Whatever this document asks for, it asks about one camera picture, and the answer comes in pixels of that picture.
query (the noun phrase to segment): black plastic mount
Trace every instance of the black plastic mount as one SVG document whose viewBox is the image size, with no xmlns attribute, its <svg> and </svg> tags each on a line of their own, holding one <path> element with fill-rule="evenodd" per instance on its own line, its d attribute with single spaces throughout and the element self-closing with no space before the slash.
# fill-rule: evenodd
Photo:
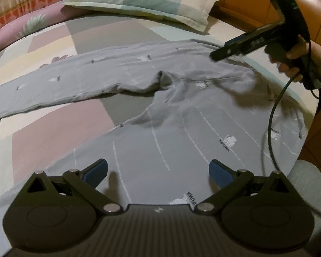
<svg viewBox="0 0 321 257">
<path fill-rule="evenodd" d="M 95 190 L 107 171 L 107 162 L 100 159 L 83 171 L 70 169 L 62 176 L 35 172 L 4 216 L 3 228 L 13 247 L 6 256 L 77 256 L 80 249 L 98 246 L 101 250 L 94 256 L 125 256 L 108 254 L 113 242 L 124 252 L 125 244 L 134 240 L 137 253 L 145 240 L 153 238 L 167 250 L 183 250 L 193 237 L 196 243 L 206 237 L 200 248 L 214 248 L 221 235 L 253 251 L 281 253 L 303 247 L 314 228 L 309 208 L 279 171 L 255 177 L 212 160 L 210 177 L 223 188 L 194 211 L 189 205 L 129 205 L 123 211 Z M 195 233 L 188 235 L 189 229 Z M 152 251 L 165 250 L 158 242 L 150 246 Z"/>
</svg>

